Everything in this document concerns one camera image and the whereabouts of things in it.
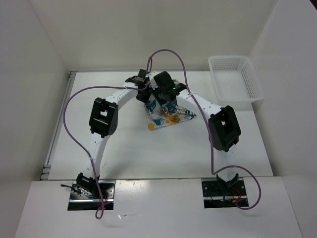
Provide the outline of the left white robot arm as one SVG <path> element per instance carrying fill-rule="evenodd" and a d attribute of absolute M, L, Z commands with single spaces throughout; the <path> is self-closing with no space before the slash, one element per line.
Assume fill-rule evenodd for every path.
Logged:
<path fill-rule="evenodd" d="M 78 189 L 87 198 L 99 195 L 96 180 L 100 177 L 101 160 L 106 143 L 118 126 L 118 111 L 139 93 L 146 93 L 146 90 L 142 90 L 147 86 L 146 74 L 146 71 L 141 69 L 136 76 L 125 80 L 122 89 L 104 99 L 97 97 L 94 100 L 89 119 L 91 142 L 88 149 L 88 162 L 76 178 Z"/>

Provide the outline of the colourful printed shorts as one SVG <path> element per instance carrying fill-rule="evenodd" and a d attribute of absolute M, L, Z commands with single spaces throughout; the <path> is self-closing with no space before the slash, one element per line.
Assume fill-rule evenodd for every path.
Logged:
<path fill-rule="evenodd" d="M 161 106 L 154 96 L 150 96 L 149 101 L 145 103 L 145 111 L 149 130 L 176 125 L 196 117 L 195 113 L 172 102 Z"/>

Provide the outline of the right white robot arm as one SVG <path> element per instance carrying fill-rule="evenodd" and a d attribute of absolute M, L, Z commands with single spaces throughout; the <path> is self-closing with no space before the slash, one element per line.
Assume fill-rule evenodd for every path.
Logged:
<path fill-rule="evenodd" d="M 149 78 L 150 92 L 160 104 L 167 109 L 175 106 L 185 108 L 203 118 L 212 149 L 232 151 L 238 143 L 241 129 L 231 106 L 221 107 L 206 99 L 196 96 L 187 85 L 174 81 L 166 72 L 151 72 Z"/>

